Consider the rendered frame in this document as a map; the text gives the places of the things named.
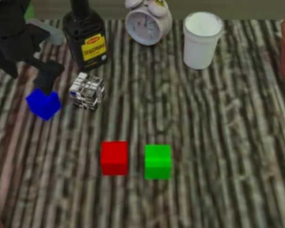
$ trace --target alarm clock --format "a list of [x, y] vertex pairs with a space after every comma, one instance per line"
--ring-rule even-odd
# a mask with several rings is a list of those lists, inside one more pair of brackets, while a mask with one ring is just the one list
[[151, 46], [172, 28], [172, 15], [165, 0], [125, 0], [131, 11], [125, 19], [129, 35], [138, 43]]

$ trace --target white cup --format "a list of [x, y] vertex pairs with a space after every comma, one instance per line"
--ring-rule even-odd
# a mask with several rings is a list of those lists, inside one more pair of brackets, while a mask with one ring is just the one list
[[183, 31], [185, 64], [196, 70], [209, 67], [224, 31], [223, 20], [208, 12], [192, 13], [185, 18]]

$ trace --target black bottle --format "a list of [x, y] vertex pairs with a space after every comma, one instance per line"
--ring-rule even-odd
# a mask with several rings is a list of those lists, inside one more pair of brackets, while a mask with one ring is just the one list
[[107, 62], [105, 24], [88, 0], [71, 0], [71, 7], [63, 18], [63, 31], [79, 70], [88, 72]]

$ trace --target red logo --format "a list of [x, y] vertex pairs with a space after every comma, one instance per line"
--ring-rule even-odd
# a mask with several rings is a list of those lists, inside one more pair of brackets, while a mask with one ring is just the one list
[[100, 39], [100, 37], [94, 37], [94, 38], [91, 38], [87, 41], [87, 44], [93, 44], [95, 43], [96, 41], [98, 41]]

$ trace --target table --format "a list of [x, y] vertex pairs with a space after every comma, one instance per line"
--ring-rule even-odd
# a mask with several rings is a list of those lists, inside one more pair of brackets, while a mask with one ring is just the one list
[[[50, 23], [61, 27], [60, 21]], [[0, 71], [0, 215], [5, 227], [285, 228], [285, 80], [280, 21], [226, 21], [211, 67], [182, 62], [182, 22], [147, 48], [106, 21], [110, 60], [93, 71], [106, 95], [96, 113], [69, 102], [78, 74], [64, 43], [39, 57], [66, 71], [63, 109], [28, 110], [36, 70]], [[127, 140], [129, 175], [103, 178], [103, 140]], [[170, 181], [145, 181], [144, 145], [170, 144]]]

